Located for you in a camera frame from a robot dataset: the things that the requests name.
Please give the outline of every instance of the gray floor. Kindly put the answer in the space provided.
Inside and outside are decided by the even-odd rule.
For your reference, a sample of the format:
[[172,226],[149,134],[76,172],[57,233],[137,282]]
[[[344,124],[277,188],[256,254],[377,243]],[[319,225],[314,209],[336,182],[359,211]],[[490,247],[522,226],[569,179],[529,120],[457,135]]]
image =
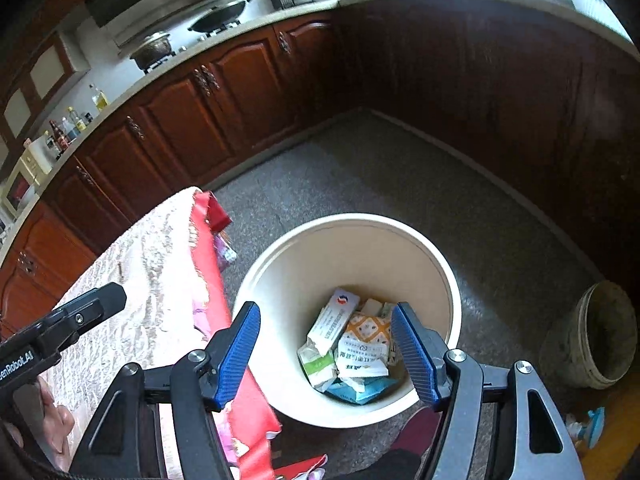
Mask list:
[[[462,296],[459,346],[480,362],[537,365],[552,320],[591,285],[551,232],[494,184],[368,112],[328,127],[215,194],[234,220],[228,233],[239,254],[224,273],[230,304],[268,245],[293,227],[339,212],[395,218],[439,248]],[[570,407],[575,392],[556,384],[548,389],[562,412]],[[414,409],[354,430],[323,430],[280,414],[278,464],[326,452],[329,476],[363,468],[385,451]],[[484,478],[490,417],[489,407],[469,478]]]

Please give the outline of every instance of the lace tablecloth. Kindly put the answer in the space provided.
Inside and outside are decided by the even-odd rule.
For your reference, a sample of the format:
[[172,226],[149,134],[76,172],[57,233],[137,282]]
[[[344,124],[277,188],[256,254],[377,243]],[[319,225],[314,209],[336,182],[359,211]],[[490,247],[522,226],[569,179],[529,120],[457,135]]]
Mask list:
[[[65,350],[62,361],[43,377],[58,404],[76,418],[69,436],[72,452],[120,368],[175,363],[194,348],[204,348],[193,327],[193,305],[207,302],[207,288],[190,255],[191,209],[199,189],[185,189],[129,228],[62,297],[63,304],[109,282],[127,293],[124,311],[83,335]],[[161,431],[169,478],[182,477],[171,408],[161,405]]]

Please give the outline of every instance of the white trash bin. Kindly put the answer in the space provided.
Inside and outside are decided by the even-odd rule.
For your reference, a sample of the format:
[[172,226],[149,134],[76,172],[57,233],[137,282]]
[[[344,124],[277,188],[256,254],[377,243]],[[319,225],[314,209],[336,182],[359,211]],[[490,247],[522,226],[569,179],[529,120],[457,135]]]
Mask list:
[[449,264],[418,231],[382,216],[349,213],[308,222],[276,240],[244,277],[233,314],[245,301],[262,325],[249,368],[269,403],[301,422],[356,428],[401,413],[418,401],[406,376],[364,406],[315,391],[297,350],[337,287],[362,300],[407,301],[449,348],[460,335],[460,292]]

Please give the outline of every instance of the red cloth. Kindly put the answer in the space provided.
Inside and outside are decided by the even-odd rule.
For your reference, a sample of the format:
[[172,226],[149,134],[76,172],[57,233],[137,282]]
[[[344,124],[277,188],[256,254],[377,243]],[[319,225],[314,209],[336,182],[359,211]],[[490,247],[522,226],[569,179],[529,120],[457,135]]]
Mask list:
[[320,455],[315,458],[310,458],[308,460],[303,460],[302,462],[281,467],[280,469],[276,469],[275,473],[276,477],[284,476],[286,480],[293,480],[304,473],[311,473],[313,470],[322,467],[324,464],[326,464],[326,455]]
[[[196,193],[194,199],[191,225],[196,229],[197,241],[191,247],[191,259],[207,283],[209,303],[203,307],[213,334],[231,325],[213,247],[214,233],[226,227],[230,220],[211,193]],[[273,480],[271,448],[266,435],[279,433],[281,426],[249,370],[244,373],[232,403],[229,423],[233,437],[249,448],[238,461],[242,480]]]

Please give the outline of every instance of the cooking pot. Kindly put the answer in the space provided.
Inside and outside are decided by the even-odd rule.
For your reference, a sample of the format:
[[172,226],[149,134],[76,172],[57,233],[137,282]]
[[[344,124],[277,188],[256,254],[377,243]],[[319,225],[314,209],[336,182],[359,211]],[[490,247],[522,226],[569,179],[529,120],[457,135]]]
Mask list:
[[173,49],[169,43],[168,32],[156,32],[147,36],[145,41],[133,51],[129,59],[136,62],[140,70],[147,70],[153,63],[171,54]]
[[213,7],[209,12],[202,16],[197,22],[193,23],[189,30],[194,32],[212,32],[228,25],[238,19],[242,14],[245,0],[235,0],[225,6]]

